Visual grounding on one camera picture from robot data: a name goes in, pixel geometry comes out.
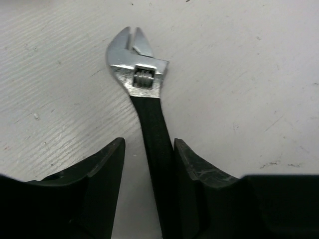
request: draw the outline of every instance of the adjustable wrench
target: adjustable wrench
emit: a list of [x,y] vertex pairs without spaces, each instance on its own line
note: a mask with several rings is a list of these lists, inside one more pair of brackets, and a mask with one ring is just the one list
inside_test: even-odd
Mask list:
[[162,236],[180,239],[174,151],[160,105],[168,61],[154,58],[140,28],[131,41],[130,30],[124,28],[109,44],[106,62],[130,95],[141,122]]

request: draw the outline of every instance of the white surface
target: white surface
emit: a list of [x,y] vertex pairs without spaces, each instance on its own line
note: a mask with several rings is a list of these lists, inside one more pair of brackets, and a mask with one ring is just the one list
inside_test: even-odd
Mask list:
[[127,142],[113,238],[160,239],[142,134],[105,66],[125,26],[170,61],[171,138],[240,177],[318,173],[319,1],[0,0],[0,172],[41,179]]

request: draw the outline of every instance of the black plastic object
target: black plastic object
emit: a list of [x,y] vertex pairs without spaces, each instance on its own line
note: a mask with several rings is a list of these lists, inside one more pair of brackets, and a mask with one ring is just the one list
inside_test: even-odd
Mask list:
[[110,238],[124,154],[125,141],[117,138],[42,181],[1,176],[0,238]]
[[174,151],[160,99],[132,97],[141,122],[163,239],[181,239]]
[[317,239],[319,176],[236,179],[174,143],[183,239]]

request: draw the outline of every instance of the black rubber grip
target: black rubber grip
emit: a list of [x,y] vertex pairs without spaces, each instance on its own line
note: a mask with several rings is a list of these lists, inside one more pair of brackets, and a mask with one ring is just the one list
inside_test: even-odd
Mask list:
[[181,239],[174,150],[160,99],[133,97],[139,115],[163,239]]

